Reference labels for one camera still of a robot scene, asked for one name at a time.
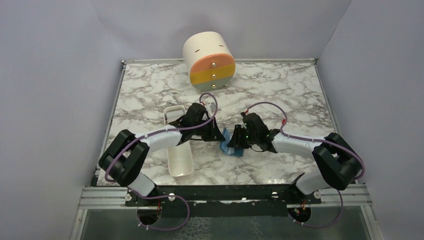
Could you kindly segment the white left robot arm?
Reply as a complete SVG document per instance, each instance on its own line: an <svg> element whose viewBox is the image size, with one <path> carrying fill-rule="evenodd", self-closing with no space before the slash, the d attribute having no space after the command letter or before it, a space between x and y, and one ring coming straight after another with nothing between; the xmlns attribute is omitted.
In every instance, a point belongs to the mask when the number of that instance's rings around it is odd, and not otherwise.
<svg viewBox="0 0 424 240"><path fill-rule="evenodd" d="M138 199L147 206L157 200L157 185L141 172L149 154L183 145L194 136L203 142L225 140L214 114L202 103L193 103L186 111L169 111L164 117L166 125L156 131L137 136L128 129L121 130L98 161L107 182L138 193Z"/></svg>

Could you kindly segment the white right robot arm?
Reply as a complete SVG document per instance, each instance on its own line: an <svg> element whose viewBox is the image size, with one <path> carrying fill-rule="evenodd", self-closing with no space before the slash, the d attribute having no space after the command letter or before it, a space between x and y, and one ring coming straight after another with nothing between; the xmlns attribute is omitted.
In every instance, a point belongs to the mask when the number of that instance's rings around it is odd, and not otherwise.
<svg viewBox="0 0 424 240"><path fill-rule="evenodd" d="M256 113L243 113L242 117L243 125L235 125L227 147L249 149L257 145L263 152L293 154L315 161L317 171L303 173L290 184L288 196L296 204L318 190L343 191L364 172L359 156L335 132L324 138L295 136L280 129L268 129Z"/></svg>

